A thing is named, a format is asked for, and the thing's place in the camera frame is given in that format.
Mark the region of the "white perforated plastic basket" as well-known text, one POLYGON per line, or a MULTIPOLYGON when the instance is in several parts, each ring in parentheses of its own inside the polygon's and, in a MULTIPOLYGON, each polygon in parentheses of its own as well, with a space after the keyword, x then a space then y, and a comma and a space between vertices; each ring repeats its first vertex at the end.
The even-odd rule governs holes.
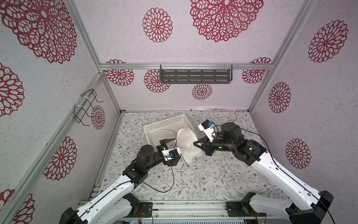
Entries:
POLYGON ((197 138, 199 137, 195 128, 185 114, 179 114, 152 124, 144 125, 143 129, 148 144, 152 145, 154 148, 156 148, 156 145, 153 142, 153 137, 160 130, 170 130, 176 136, 179 130, 190 129, 197 138))

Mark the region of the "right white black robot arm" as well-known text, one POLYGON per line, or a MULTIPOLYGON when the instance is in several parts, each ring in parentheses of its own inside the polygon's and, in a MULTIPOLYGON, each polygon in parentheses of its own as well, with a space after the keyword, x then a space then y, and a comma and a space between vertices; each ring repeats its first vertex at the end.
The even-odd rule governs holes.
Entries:
POLYGON ((288 196, 288 199, 275 199, 249 192, 241 200, 242 213, 264 213, 293 224, 320 224, 325 215, 330 215, 329 207, 334 199, 331 193, 318 191, 297 178, 278 163, 268 149, 255 140, 245 139, 237 124, 224 123, 219 131, 215 130, 216 127, 209 120, 199 124, 199 130, 206 136, 193 145, 207 156, 212 156, 215 151, 231 152, 236 159, 265 175, 288 196))

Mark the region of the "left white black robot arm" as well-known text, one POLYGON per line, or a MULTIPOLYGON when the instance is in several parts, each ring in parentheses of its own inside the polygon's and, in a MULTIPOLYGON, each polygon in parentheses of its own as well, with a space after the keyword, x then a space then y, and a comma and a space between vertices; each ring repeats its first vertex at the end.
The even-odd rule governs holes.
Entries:
POLYGON ((112 224, 120 218, 135 216, 139 211, 140 201, 132 191, 144 182, 150 169, 164 164, 176 165, 181 156, 179 147, 169 148, 168 144, 176 139, 164 139, 157 147, 144 145, 137 157, 123 171, 122 175, 100 193, 77 210, 68 208, 60 218, 61 224, 112 224))

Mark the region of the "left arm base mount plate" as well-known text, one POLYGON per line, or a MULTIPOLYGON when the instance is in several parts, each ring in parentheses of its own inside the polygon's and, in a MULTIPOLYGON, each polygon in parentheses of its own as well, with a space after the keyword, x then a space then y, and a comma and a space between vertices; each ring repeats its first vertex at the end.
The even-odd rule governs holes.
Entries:
POLYGON ((129 215, 125 216, 125 218, 134 218, 134 217, 152 217, 153 212, 153 203, 151 202, 141 202, 140 204, 135 205, 134 211, 131 211, 129 215))

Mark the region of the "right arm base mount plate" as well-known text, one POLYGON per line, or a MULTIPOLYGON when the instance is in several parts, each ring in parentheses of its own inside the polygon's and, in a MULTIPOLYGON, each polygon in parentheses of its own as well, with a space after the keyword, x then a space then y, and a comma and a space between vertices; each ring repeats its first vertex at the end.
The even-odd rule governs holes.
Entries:
POLYGON ((248 203, 226 202, 226 209, 229 217, 265 217, 265 213, 255 212, 248 203))

